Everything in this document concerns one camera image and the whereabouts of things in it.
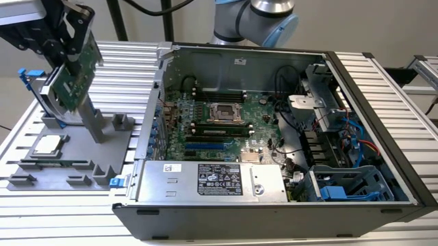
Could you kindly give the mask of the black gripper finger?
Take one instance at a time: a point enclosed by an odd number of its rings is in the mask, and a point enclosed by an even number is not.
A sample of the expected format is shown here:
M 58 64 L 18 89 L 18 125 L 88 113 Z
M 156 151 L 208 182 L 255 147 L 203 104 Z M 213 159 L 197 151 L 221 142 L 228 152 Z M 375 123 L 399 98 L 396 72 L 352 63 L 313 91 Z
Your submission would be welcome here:
M 1 26 L 1 38 L 18 50 L 30 49 L 52 67 L 66 60 L 64 45 L 46 24 L 9 24 Z
M 73 29 L 73 36 L 66 41 L 66 56 L 70 62 L 76 61 L 82 47 L 88 42 L 90 24 L 94 18 L 94 11 L 90 7 L 77 4 L 64 4 L 66 11 L 66 22 Z

